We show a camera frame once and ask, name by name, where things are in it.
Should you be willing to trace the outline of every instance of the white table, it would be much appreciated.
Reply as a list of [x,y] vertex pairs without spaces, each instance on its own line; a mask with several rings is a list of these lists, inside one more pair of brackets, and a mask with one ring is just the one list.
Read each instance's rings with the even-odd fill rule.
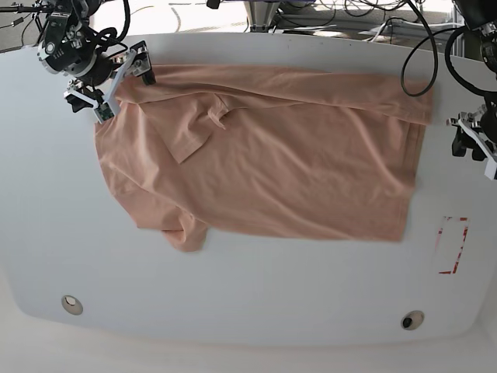
[[[139,41],[131,37],[128,43]],[[145,37],[155,64],[281,64],[398,74],[408,50],[321,37],[169,34]],[[431,54],[412,60],[428,78]],[[495,85],[475,61],[455,66]],[[92,114],[63,100],[67,78],[34,50],[0,55],[0,263],[18,306],[43,319],[170,340],[332,345],[419,340],[474,322],[497,260],[497,182],[450,154],[445,120],[480,99],[442,66],[433,125],[401,244],[268,239],[211,230],[200,253],[138,230],[109,195],[96,160]],[[443,216],[471,226],[456,274],[433,266]],[[66,313],[61,297],[84,306]],[[416,331],[402,316],[420,309]]]

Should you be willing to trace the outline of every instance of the circular hole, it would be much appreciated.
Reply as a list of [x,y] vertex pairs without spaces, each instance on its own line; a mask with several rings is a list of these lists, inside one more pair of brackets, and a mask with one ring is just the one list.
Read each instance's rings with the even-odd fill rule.
[[406,317],[404,320],[402,320],[402,326],[404,328],[409,328],[412,325],[412,319],[410,317]]
[[76,305],[76,299],[74,299],[73,297],[69,296],[69,295],[66,295],[64,297],[64,300],[65,302],[68,304],[68,305],[71,305],[71,306],[75,306]]

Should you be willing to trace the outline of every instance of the floor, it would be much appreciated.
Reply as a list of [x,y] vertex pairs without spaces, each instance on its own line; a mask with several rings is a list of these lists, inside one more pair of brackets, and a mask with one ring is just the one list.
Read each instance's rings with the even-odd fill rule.
[[[334,10],[330,9],[335,8],[336,17],[347,17],[344,9],[345,1],[347,1],[348,9],[351,12],[363,12],[364,5],[357,5],[353,0],[317,0],[309,9],[315,9],[326,16],[327,14],[333,15]],[[378,0],[378,4],[392,2],[393,0]],[[0,6],[11,4],[12,0],[0,0]],[[304,3],[293,2],[292,4],[299,6]],[[247,30],[246,12],[242,2],[225,1],[218,10],[213,10],[206,7],[204,0],[169,0],[168,2],[130,0],[130,8],[132,13],[130,35],[174,32],[244,32]],[[447,21],[451,9],[451,0],[426,0],[423,4],[426,18],[431,23]],[[413,14],[405,6],[396,12],[389,12],[388,16],[403,16],[408,19]],[[0,29],[0,51],[35,43],[38,32],[29,15],[2,13],[0,14],[0,26],[8,25],[14,19],[21,17],[24,20],[19,25]],[[367,15],[368,19],[375,19],[379,23],[383,22],[384,17],[384,12],[376,9]],[[119,30],[122,23],[123,3],[119,0],[102,4],[99,11],[92,17],[92,25],[97,30],[101,30],[105,26],[115,26]],[[326,32],[316,32],[316,34],[352,38],[368,37]],[[378,41],[390,42],[388,37],[379,38]],[[393,40],[392,43],[411,44],[409,40]]]

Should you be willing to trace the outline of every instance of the white tabletop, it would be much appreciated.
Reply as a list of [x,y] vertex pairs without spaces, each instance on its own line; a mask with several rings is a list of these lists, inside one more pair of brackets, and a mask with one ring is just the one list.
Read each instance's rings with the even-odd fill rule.
[[[131,37],[129,44],[141,37]],[[169,34],[145,37],[155,64],[278,64],[398,74],[408,50],[324,37]],[[428,78],[431,54],[410,76]],[[485,88],[493,75],[457,59]],[[484,164],[450,154],[448,117],[481,100],[442,66],[405,239],[313,242],[210,230],[199,253],[180,253],[138,230],[109,195],[96,159],[93,118],[63,100],[67,77],[44,71],[35,50],[0,55],[0,263],[26,313],[79,326],[170,340],[332,345],[418,340],[468,329],[492,277],[497,182]],[[438,274],[443,216],[470,218],[456,274]],[[63,295],[83,304],[80,316]],[[400,327],[407,312],[426,321]]]

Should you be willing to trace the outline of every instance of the shirt sleeve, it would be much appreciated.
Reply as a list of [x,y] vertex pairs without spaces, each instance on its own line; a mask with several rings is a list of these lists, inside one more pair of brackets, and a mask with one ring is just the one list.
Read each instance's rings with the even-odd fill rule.
[[[432,91],[406,95],[396,75],[336,74],[302,68],[251,65],[154,66],[157,84],[145,86],[127,79],[117,96],[133,103],[162,101],[196,93],[212,93],[225,111],[238,108],[317,103],[370,110],[417,124],[428,124]],[[411,92],[425,82],[406,82]]]
[[137,188],[114,196],[138,228],[157,229],[169,243],[183,252],[202,248],[207,225],[181,208]]

